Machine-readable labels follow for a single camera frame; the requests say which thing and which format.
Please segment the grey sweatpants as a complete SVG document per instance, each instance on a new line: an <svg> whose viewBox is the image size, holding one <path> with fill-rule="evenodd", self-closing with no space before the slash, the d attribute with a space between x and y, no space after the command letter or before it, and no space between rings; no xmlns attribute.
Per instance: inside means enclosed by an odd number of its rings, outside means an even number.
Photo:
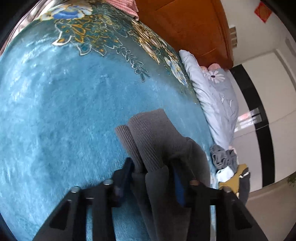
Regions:
<svg viewBox="0 0 296 241"><path fill-rule="evenodd" d="M163 109L138 113L116 135L134 163L132 192L151 240L186 240L191 210L176 200L177 165L185 163L193 177L210 186L203 149L182 136Z"/></svg>

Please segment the mustard yellow sweater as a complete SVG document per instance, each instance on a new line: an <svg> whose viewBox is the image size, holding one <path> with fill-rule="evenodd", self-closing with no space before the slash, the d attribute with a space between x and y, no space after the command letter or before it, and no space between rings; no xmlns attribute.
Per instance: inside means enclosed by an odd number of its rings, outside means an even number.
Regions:
<svg viewBox="0 0 296 241"><path fill-rule="evenodd" d="M219 182L218 187L222 189L223 187L229 187L231 191L238 197L239 190L239 175L246 169L248 166L246 164L240 164L237 168L236 173L226 182Z"/></svg>

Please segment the small grey garment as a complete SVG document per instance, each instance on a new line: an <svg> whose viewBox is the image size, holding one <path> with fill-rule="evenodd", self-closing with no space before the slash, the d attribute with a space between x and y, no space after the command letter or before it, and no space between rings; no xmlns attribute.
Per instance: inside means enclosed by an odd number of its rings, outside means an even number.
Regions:
<svg viewBox="0 0 296 241"><path fill-rule="evenodd" d="M237 155L233 149L225 150L219 145L212 145L210 147L210 155L217 170L229 167L234 173L236 173L238 162Z"/></svg>

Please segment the dark navy garment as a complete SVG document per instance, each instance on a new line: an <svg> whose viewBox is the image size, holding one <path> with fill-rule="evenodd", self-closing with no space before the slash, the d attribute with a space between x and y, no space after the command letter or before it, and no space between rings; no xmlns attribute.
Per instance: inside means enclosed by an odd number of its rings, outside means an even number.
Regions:
<svg viewBox="0 0 296 241"><path fill-rule="evenodd" d="M238 190L238 198L244 205L247 203L249 193L250 193L250 172L248 168L246 168L239 175L239 190Z"/></svg>

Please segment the white black striped wardrobe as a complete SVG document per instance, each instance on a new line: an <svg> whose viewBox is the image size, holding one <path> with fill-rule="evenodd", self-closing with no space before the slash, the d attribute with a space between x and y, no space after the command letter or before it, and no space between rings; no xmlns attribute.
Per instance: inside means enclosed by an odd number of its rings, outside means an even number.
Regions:
<svg viewBox="0 0 296 241"><path fill-rule="evenodd" d="M228 76L239 103L233 145L256 191L295 172L295 84L276 52L233 67Z"/></svg>

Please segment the light blue floral duvet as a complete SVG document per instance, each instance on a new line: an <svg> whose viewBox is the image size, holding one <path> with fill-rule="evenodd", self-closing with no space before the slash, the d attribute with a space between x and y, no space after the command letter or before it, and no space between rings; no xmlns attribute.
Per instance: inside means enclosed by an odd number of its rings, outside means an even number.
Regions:
<svg viewBox="0 0 296 241"><path fill-rule="evenodd" d="M230 79L220 65L200 66L193 54L179 51L184 68L204 111L214 142L223 149L232 145L239 106Z"/></svg>

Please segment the teal floral bed blanket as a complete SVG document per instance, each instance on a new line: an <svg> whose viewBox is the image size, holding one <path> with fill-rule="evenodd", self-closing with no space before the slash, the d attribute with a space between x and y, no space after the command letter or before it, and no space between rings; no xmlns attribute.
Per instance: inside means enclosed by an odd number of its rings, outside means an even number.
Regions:
<svg viewBox="0 0 296 241"><path fill-rule="evenodd" d="M208 152L213 139L178 52L105 1L64 1L1 56L1 215L32 240L72 186L96 185L127 153L115 128L163 109Z"/></svg>

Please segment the orange wooden headboard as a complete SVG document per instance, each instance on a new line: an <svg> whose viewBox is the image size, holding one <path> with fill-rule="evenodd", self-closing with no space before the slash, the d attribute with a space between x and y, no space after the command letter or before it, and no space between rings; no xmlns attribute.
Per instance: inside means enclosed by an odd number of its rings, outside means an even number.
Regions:
<svg viewBox="0 0 296 241"><path fill-rule="evenodd" d="M139 19L176 51L187 50L199 65L234 65L230 30L220 0L138 0Z"/></svg>

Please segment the pink folded cloth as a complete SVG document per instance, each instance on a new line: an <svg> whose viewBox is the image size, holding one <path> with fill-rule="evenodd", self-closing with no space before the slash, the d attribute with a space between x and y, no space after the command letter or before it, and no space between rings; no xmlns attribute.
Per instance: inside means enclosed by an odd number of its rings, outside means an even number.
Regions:
<svg viewBox="0 0 296 241"><path fill-rule="evenodd" d="M136 21L139 20L137 3L135 0L106 0L106 2L134 18Z"/></svg>

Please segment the red paper wall decoration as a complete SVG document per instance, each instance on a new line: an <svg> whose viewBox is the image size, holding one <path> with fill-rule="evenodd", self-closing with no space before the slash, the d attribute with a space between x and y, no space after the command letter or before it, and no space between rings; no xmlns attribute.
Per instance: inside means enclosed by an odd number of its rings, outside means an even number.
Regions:
<svg viewBox="0 0 296 241"><path fill-rule="evenodd" d="M257 15L260 18L260 20L262 20L264 23L266 23L268 18L272 14L272 10L267 5L265 5L263 2L260 2L258 4L258 6L256 7L254 13L255 13L255 15Z"/></svg>

